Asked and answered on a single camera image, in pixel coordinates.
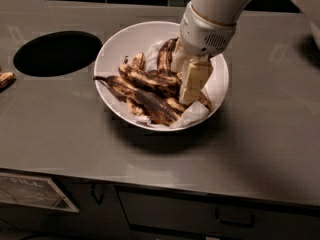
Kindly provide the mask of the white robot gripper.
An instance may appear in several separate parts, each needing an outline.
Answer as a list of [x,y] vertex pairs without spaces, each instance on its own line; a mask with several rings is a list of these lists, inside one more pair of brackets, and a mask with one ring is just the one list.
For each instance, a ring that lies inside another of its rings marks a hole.
[[200,92],[213,72],[209,56],[221,54],[234,36],[236,25],[221,25],[200,16],[191,3],[187,4],[180,23],[180,38],[172,53],[171,70],[182,72],[179,102],[189,105],[200,97]]

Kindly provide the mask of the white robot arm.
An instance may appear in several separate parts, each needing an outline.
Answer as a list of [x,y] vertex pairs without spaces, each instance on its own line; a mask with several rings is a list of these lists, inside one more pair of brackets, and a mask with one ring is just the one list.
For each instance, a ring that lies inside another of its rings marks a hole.
[[[173,65],[182,71],[179,101],[196,101],[209,79],[210,59],[224,52],[236,32],[237,21],[252,0],[191,0],[179,33]],[[320,27],[320,0],[290,0]]]

